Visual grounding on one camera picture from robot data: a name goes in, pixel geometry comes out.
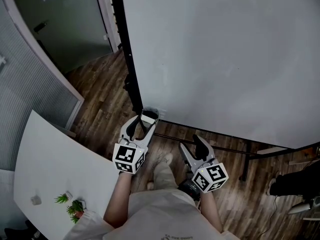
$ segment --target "person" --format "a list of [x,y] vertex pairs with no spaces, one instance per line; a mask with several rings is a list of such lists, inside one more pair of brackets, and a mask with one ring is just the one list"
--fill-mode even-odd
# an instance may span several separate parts
[[266,194],[268,196],[303,196],[304,200],[310,200],[320,196],[320,184],[317,179],[320,176],[320,161],[317,161],[297,172],[281,175],[277,172],[271,179]]
[[223,232],[212,192],[201,193],[200,211],[178,190],[171,153],[154,168],[153,191],[130,195],[132,174],[122,172],[103,219],[86,211],[64,240],[238,240]]

